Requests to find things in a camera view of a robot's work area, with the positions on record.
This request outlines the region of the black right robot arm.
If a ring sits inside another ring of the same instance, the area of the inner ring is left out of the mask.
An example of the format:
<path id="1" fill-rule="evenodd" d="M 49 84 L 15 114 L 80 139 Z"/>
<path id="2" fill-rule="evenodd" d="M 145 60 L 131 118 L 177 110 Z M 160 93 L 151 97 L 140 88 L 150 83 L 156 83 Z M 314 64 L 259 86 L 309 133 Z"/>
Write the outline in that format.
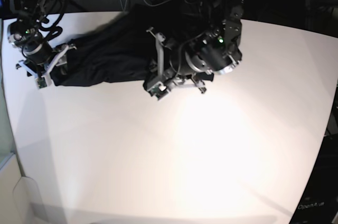
<path id="1" fill-rule="evenodd" d="M 135 5 L 103 30 L 52 48 L 62 33 L 47 24 L 48 0 L 21 0 L 8 40 L 21 49 L 30 74 L 52 70 L 56 85 L 195 78 L 235 67 L 242 59 L 242 0 L 166 0 Z"/>

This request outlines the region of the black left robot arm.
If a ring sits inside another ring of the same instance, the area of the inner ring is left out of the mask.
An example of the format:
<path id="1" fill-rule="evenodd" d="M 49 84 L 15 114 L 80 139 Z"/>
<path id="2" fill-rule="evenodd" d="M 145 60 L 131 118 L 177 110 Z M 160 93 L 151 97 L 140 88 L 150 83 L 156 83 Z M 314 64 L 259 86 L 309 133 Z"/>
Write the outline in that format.
<path id="1" fill-rule="evenodd" d="M 8 27 L 8 39 L 21 51 L 30 75 L 39 86 L 51 79 L 56 86 L 91 87 L 100 83 L 142 81 L 169 86 L 191 80 L 205 90 L 213 75 L 196 72 L 186 62 L 189 43 L 204 29 L 204 17 L 179 2 L 157 7 L 135 5 L 103 28 L 52 48 L 62 33 L 47 26 L 48 0 L 21 0 L 17 20 Z"/>

